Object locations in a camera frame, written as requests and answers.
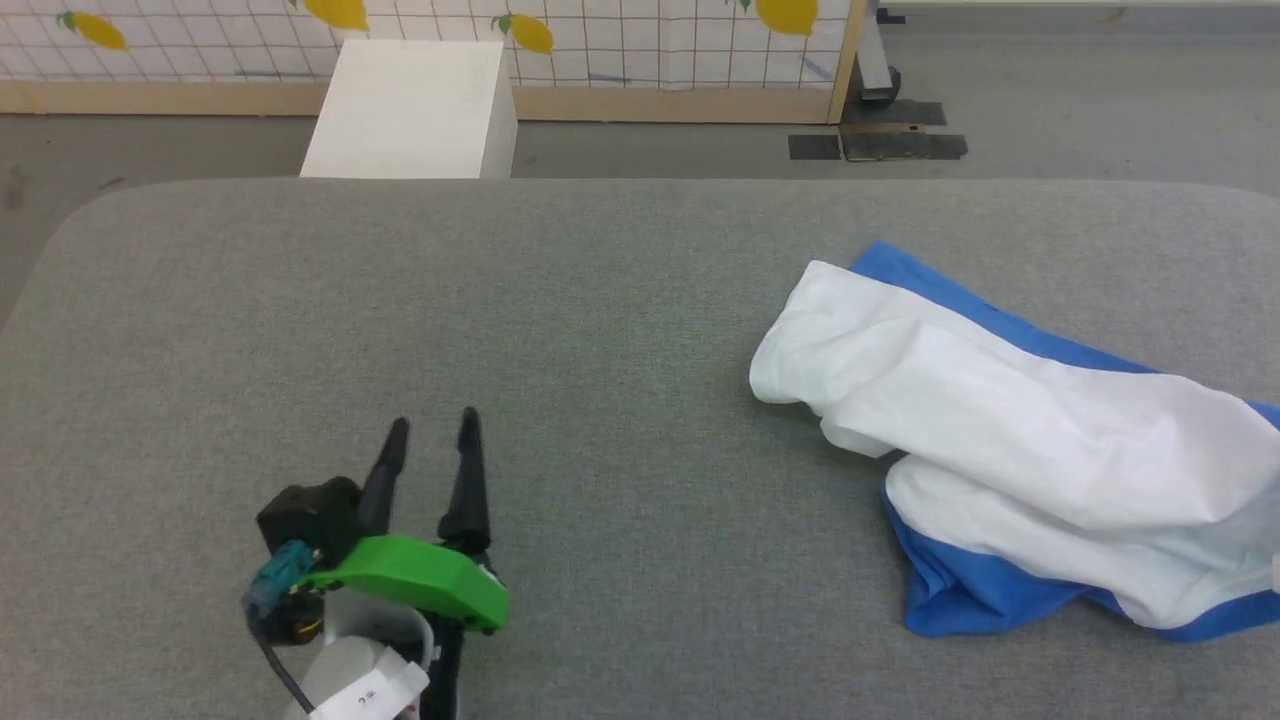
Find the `green plastic part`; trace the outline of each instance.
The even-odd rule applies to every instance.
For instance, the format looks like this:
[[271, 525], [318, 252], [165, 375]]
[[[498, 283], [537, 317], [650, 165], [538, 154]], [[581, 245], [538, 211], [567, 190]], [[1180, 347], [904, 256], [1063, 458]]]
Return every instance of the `green plastic part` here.
[[401, 536], [361, 539], [342, 565], [312, 573], [300, 584], [317, 589], [337, 583], [392, 602], [457, 620], [467, 630], [507, 625], [509, 594], [470, 557]]

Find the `grid patterned fabric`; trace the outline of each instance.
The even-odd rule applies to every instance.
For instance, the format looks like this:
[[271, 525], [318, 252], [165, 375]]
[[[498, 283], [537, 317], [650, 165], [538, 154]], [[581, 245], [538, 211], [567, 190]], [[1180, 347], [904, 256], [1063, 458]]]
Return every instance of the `grid patterned fabric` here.
[[[797, 6], [809, 14], [787, 32], [762, 19], [785, 24]], [[525, 86], [831, 90], [849, 9], [849, 0], [0, 0], [0, 79], [324, 82], [343, 40], [371, 37], [502, 40], [512, 81]]]

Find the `gray fabric tabletop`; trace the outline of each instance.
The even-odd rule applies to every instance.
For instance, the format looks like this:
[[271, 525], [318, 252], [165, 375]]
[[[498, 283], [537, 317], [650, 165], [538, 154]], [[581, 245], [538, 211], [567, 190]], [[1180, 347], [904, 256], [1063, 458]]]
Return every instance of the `gray fabric tabletop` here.
[[[1280, 401], [1280, 202], [1089, 182], [216, 181], [100, 200], [0, 336], [0, 716], [275, 717], [238, 598], [282, 487], [413, 421], [433, 538], [484, 420], [507, 630], [467, 717], [1270, 717], [1280, 632], [1083, 603], [902, 626], [883, 468], [756, 402], [810, 259], [874, 240], [1129, 359]], [[315, 648], [285, 651], [301, 673]]]

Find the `folded shirt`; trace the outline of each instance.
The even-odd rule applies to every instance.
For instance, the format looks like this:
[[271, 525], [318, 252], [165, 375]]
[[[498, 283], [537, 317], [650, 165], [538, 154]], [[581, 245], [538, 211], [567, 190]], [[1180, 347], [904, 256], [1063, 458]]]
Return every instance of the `folded shirt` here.
[[908, 451], [884, 487], [906, 624], [1004, 632], [1087, 597], [1171, 639], [1280, 619], [1280, 413], [1036, 329], [876, 245], [812, 263], [751, 388]]

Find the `lemon print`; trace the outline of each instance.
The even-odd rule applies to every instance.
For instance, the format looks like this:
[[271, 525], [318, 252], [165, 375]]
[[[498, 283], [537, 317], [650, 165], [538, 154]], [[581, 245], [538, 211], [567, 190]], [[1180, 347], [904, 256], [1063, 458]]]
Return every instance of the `lemon print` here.
[[72, 32], [79, 31], [93, 45], [101, 45], [109, 50], [129, 49], [129, 44], [124, 41], [120, 31], [97, 15], [88, 13], [59, 13], [54, 15], [54, 20]]
[[530, 17], [521, 15], [518, 13], [507, 13], [500, 18], [494, 18], [489, 23], [489, 27], [498, 26], [498, 29], [503, 35], [511, 32], [511, 36], [516, 38], [516, 42], [521, 47], [532, 53], [541, 53], [543, 55], [552, 54], [552, 46], [556, 45], [556, 38], [552, 37], [552, 31], [547, 29], [543, 20]]
[[[298, 0], [289, 0], [289, 5], [297, 8]], [[317, 20], [330, 27], [369, 32], [365, 0], [305, 0], [305, 5]]]
[[[748, 9], [751, 0], [742, 0]], [[813, 22], [818, 19], [818, 0], [755, 0], [764, 27], [782, 35], [813, 35]]]

